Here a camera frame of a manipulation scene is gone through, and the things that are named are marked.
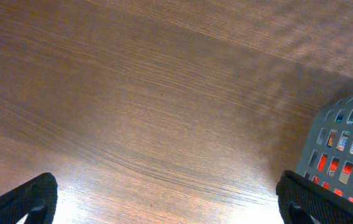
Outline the grey plastic basket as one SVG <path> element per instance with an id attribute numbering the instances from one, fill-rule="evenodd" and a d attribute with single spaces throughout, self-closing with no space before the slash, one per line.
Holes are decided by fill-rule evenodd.
<path id="1" fill-rule="evenodd" d="M 353 203 L 353 95 L 316 114 L 296 173 Z"/>

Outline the orange biscuit packet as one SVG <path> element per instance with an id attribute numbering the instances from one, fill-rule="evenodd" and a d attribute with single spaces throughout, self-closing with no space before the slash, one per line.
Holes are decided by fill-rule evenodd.
<path id="1" fill-rule="evenodd" d="M 327 155 L 326 154 L 322 154 L 321 159 L 320 159 L 319 164 L 318 164 L 318 171 L 324 171 L 326 162 L 327 162 Z M 336 174 L 338 166 L 339 166 L 339 158 L 333 157 L 332 160 L 331 160 L 331 164 L 330 164 L 330 166 L 329 166 L 329 168 L 327 170 L 327 175 L 330 176 L 330 177 L 334 177 L 335 174 Z M 345 165 L 342 168 L 341 173 L 340 173 L 339 182 L 342 183 L 342 184 L 347 184 L 347 181 L 349 180 L 349 177 L 352 174 L 352 170 L 353 170 L 353 163 L 346 162 Z M 309 177 L 309 173 L 306 172 L 305 173 L 305 178 L 308 178 L 308 177 Z M 319 177 L 314 176 L 313 179 L 312 179 L 312 182 L 314 182 L 315 184 L 320 184 Z M 331 188 L 330 184 L 328 182 L 323 182 L 321 185 L 322 185 L 323 188 L 325 188 L 327 190 L 330 190 L 330 188 Z M 336 195 L 339 195 L 341 197 L 344 195 L 343 191 L 341 191 L 339 189 L 334 189 L 333 192 Z M 353 197 L 348 197 L 348 200 L 353 203 Z"/>

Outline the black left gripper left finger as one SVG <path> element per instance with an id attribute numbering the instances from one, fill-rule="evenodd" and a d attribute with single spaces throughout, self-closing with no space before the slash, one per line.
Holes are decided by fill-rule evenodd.
<path id="1" fill-rule="evenodd" d="M 57 181 L 46 172 L 0 196 L 0 224 L 52 224 L 57 205 Z"/>

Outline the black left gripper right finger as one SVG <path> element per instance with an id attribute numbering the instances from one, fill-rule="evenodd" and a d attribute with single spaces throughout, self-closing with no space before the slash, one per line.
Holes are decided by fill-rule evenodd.
<path id="1" fill-rule="evenodd" d="M 291 170 L 282 173 L 276 194 L 286 224 L 353 224 L 353 202 Z"/>

